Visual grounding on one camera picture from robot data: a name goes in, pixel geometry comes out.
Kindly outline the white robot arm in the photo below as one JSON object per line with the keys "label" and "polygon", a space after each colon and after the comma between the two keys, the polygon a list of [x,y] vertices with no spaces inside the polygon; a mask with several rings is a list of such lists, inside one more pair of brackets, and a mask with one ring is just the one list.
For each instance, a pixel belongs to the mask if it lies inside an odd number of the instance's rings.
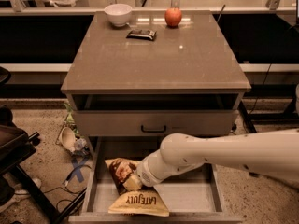
{"label": "white robot arm", "polygon": [[173,133],[144,158],[136,174],[147,187],[205,163],[296,181],[299,178],[299,131],[296,129],[197,138]]}

